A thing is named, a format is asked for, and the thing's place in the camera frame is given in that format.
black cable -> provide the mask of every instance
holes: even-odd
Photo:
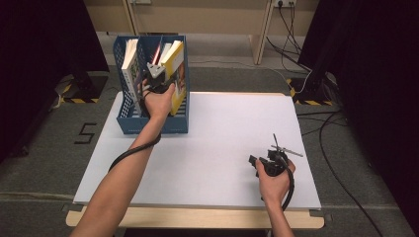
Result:
[[[298,118],[298,119],[326,121],[325,119],[320,119],[320,118],[306,118],[306,117],[302,117],[302,118]],[[336,119],[330,121],[328,124],[335,124],[335,125],[340,125],[340,126],[348,126],[347,124],[342,124],[342,123],[339,123],[339,122],[335,122],[336,120],[340,120],[340,119],[344,119],[344,118],[336,118]]]
[[[317,129],[314,129],[314,130],[308,131],[308,132],[306,132],[306,133],[302,133],[302,134],[301,134],[301,136],[309,135],[309,134],[314,133],[315,131],[318,131],[318,130],[320,130],[320,127],[319,127],[319,128],[317,128]]]
[[[286,55],[285,54],[285,52],[288,52],[288,51],[286,51],[286,50],[283,50],[283,49],[281,49],[281,48],[279,48],[279,47],[277,47],[277,46],[275,46],[270,40],[269,40],[269,38],[268,37],[266,37],[266,39],[268,40],[268,43],[274,48],[274,50],[277,52],[277,53],[279,53],[281,56],[284,56],[286,59],[288,59],[289,61],[291,61],[291,62],[293,62],[295,65],[297,65],[297,66],[299,66],[300,68],[302,68],[302,69],[304,69],[305,71],[307,71],[307,72],[309,72],[310,71],[310,69],[308,69],[307,67],[305,67],[304,65],[301,65],[301,64],[299,64],[297,61],[295,61],[293,58],[291,58],[290,56],[288,56],[288,55]]]
[[[277,144],[277,152],[280,153],[280,148],[279,148],[280,146],[278,145],[277,136],[275,134],[274,134],[274,139],[275,139],[275,143]],[[283,158],[282,155],[279,155],[279,156],[280,156],[279,160],[281,161],[281,163],[283,163],[284,167],[286,168],[287,173],[289,175],[289,179],[290,179],[290,188],[289,188],[289,191],[287,193],[287,198],[282,205],[283,211],[285,211],[287,209],[288,205],[290,204],[291,198],[293,197],[294,179],[293,179],[293,172],[290,170],[290,167],[289,167],[287,161]]]
[[[313,116],[313,115],[328,115],[328,114],[333,114],[333,113],[338,113],[340,111],[334,111],[334,112],[312,112],[312,113],[303,113],[303,114],[297,114],[297,117],[300,116]]]
[[[161,132],[158,134],[158,136],[153,140],[153,141],[150,141],[150,142],[148,142],[148,143],[145,143],[145,144],[143,144],[143,145],[140,145],[140,146],[137,146],[137,147],[134,147],[134,148],[132,148],[132,149],[130,149],[130,150],[128,150],[128,151],[126,151],[126,152],[124,152],[123,154],[121,154],[113,163],[112,163],[112,165],[111,165],[111,167],[109,168],[109,171],[108,172],[110,172],[111,170],[112,170],[112,168],[114,168],[118,163],[120,163],[122,160],[124,160],[126,157],[128,157],[128,156],[130,156],[130,155],[132,155],[133,153],[136,153],[136,152],[139,152],[139,151],[142,151],[142,150],[145,150],[145,149],[147,149],[147,148],[149,148],[149,147],[151,147],[151,146],[153,146],[153,145],[155,145],[155,144],[157,144],[159,141],[160,141],[160,138],[161,138]]]
[[[348,194],[349,197],[351,197],[351,199],[355,202],[355,204],[360,208],[360,210],[364,213],[364,215],[367,217],[367,219],[370,221],[370,223],[373,225],[374,229],[376,230],[376,232],[378,233],[379,236],[382,236],[382,233],[379,231],[377,225],[374,223],[373,219],[367,214],[367,212],[364,210],[364,208],[361,206],[361,204],[357,201],[357,199],[348,191],[348,189],[345,187],[345,185],[342,183],[342,181],[339,179],[339,177],[337,176],[336,172],[334,171],[334,169],[332,168],[332,165],[330,164],[330,161],[328,159],[328,157],[326,156],[326,152],[324,151],[324,147],[323,147],[323,142],[321,139],[321,135],[323,132],[323,128],[324,126],[332,119],[333,116],[335,116],[338,112],[333,113],[332,115],[330,115],[326,122],[320,127],[320,132],[319,132],[319,142],[320,142],[320,148],[321,148],[321,152],[323,154],[324,160],[327,163],[327,166],[329,167],[330,171],[332,172],[333,176],[335,177],[335,179],[338,181],[338,183],[340,184],[340,186],[344,189],[344,191],[346,192],[346,194]]]
[[[293,197],[293,190],[294,190],[294,179],[293,179],[293,172],[290,170],[290,167],[288,166],[287,162],[285,162],[284,160],[281,159],[281,162],[283,163],[283,165],[286,167],[287,169],[287,173],[289,174],[289,179],[290,179],[290,188],[289,188],[289,192],[287,194],[287,198],[283,203],[283,211],[286,210],[286,208],[288,207],[288,205],[290,204],[291,198]]]
[[[293,36],[293,33],[292,33],[292,30],[290,30],[290,28],[289,28],[289,26],[288,26],[288,24],[287,24],[287,21],[286,21],[286,19],[284,18],[284,16],[283,16],[283,13],[282,13],[282,11],[281,11],[281,7],[279,8],[279,11],[280,11],[280,16],[281,16],[281,18],[283,19],[283,22],[284,22],[284,24],[285,24],[285,26],[286,26],[286,29],[287,29],[287,32],[289,33],[288,35],[287,35],[287,40],[290,40],[290,37],[292,38],[292,40],[290,40],[290,43],[292,43],[293,44],[293,46],[295,47],[295,48],[298,48],[299,50],[301,50],[301,48],[299,47],[299,45],[298,45],[298,43],[296,42],[296,40],[295,40],[295,37]],[[293,27],[293,8],[292,8],[292,27]]]
[[[296,45],[295,50],[298,52],[298,54],[300,54],[301,47],[299,46],[298,42],[296,41],[296,39],[294,37],[294,32],[293,32],[293,21],[295,20],[295,4],[294,4],[294,2],[292,2],[292,5],[291,5],[291,13],[292,13],[292,16],[291,16],[291,32],[293,33],[292,38],[293,38],[293,41],[295,42],[295,45]]]

blue plastic basket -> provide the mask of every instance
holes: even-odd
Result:
[[[147,62],[152,60],[157,46],[164,45],[166,42],[181,40],[184,43],[184,62],[185,62],[185,82],[187,95],[183,101],[178,113],[172,117],[168,117],[164,123],[162,133],[188,133],[188,116],[189,116],[189,67],[186,38],[184,36],[151,36],[151,37],[120,37],[118,36],[114,43],[114,56],[117,64],[118,73],[123,89],[124,99],[121,105],[117,121],[120,124],[124,134],[139,134],[148,122],[148,118],[135,112],[134,101],[129,95],[129,89],[126,85],[121,67],[123,66],[124,56],[126,53],[126,41],[130,39],[138,39],[137,57],[140,67],[140,73],[147,68]]]

table surface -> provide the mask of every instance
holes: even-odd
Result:
[[[86,169],[75,203],[87,204],[111,163],[133,142],[116,120],[118,93]],[[291,97],[273,94],[191,93],[188,134],[163,134],[154,147],[131,206],[262,209],[249,155],[266,157],[275,143],[296,165],[290,209],[320,209]]]

yellow book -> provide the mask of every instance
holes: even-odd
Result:
[[[175,77],[175,93],[172,96],[172,110],[170,115],[174,116],[183,100],[186,97],[185,84],[185,62],[184,62],[184,44],[180,40],[175,40],[161,60],[161,65],[166,68],[166,80]]]

black curtain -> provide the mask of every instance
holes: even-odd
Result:
[[[343,1],[321,0],[303,46],[312,65]],[[362,1],[328,66],[368,159],[419,235],[418,1]]]
[[[0,5],[1,162],[30,140],[64,76],[109,68],[82,0]]]

